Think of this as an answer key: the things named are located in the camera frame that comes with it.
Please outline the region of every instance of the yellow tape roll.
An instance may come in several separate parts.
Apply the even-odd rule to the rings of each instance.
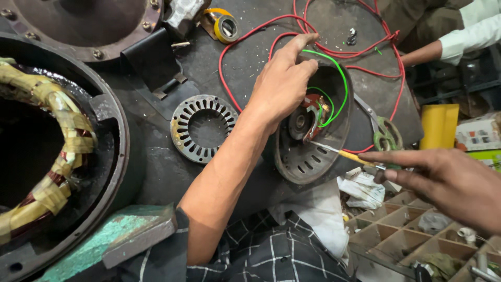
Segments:
[[[233,28],[235,29],[235,31],[233,32],[233,34],[232,34],[231,37],[225,35],[221,31],[222,30],[222,23],[224,21],[231,21],[231,22],[233,22]],[[216,20],[216,22],[214,24],[214,34],[216,34],[216,37],[219,39],[219,41],[221,41],[221,42],[223,42],[225,44],[229,44],[229,43],[235,42],[239,38],[239,34],[240,34],[238,23],[236,22],[236,20],[235,20],[234,17],[229,16],[229,15],[222,15],[221,17],[219,17]]]
[[[209,14],[209,13],[220,13],[222,15],[228,15],[230,17],[233,17],[228,11],[226,11],[225,9],[221,9],[221,8],[211,8],[211,9],[205,9],[203,11],[204,15]]]

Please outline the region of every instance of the metal stator core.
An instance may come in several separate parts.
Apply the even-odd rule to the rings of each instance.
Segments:
[[[228,102],[213,95],[197,95],[177,107],[170,122],[170,135],[185,157],[207,164],[237,119],[237,112]]]

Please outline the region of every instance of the bolt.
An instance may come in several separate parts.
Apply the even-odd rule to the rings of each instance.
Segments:
[[[150,0],[150,5],[153,9],[158,9],[158,0]]]
[[[94,56],[94,58],[96,58],[98,60],[101,60],[104,57],[103,52],[101,52],[101,50],[98,50],[98,49],[92,51],[92,55]]]
[[[143,29],[149,32],[151,30],[150,22],[143,22]]]
[[[17,18],[16,14],[9,9],[0,10],[0,16],[6,18],[7,20],[11,20],[11,21],[14,21]]]
[[[26,38],[40,41],[40,37],[33,32],[26,32],[25,36],[26,36]]]

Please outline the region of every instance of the tape roll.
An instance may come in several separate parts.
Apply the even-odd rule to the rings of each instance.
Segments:
[[[228,36],[223,30],[223,23],[227,23],[232,28],[231,36]],[[234,17],[230,15],[222,15],[214,24],[214,33],[216,37],[223,43],[229,44],[235,42],[240,37],[240,26]]]

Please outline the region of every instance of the white wire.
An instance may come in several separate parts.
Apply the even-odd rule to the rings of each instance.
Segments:
[[[494,245],[492,245],[489,241],[485,240],[484,238],[476,235],[475,236],[477,239],[480,239],[482,241],[484,241],[485,243],[487,243],[487,245],[489,245],[493,250],[497,251],[497,253],[501,254],[501,251],[499,251],[496,247],[494,247]]]

